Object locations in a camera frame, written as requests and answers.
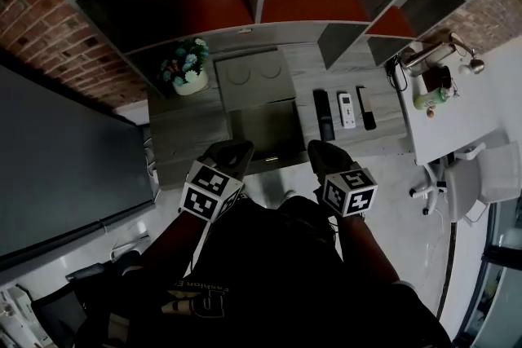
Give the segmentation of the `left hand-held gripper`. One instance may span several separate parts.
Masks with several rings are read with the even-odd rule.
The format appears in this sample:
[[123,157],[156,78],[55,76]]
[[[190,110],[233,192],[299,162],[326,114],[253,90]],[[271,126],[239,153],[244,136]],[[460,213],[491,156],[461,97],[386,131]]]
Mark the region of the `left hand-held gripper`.
[[180,209],[215,222],[234,205],[254,155],[251,141],[226,140],[210,145],[188,172]]

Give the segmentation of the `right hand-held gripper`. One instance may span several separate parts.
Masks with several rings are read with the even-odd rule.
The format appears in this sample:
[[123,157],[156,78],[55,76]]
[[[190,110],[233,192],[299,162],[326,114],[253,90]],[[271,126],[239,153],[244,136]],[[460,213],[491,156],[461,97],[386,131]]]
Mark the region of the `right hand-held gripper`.
[[308,144],[307,154],[321,185],[320,203],[343,218],[371,209],[378,184],[367,168],[342,148],[317,139]]

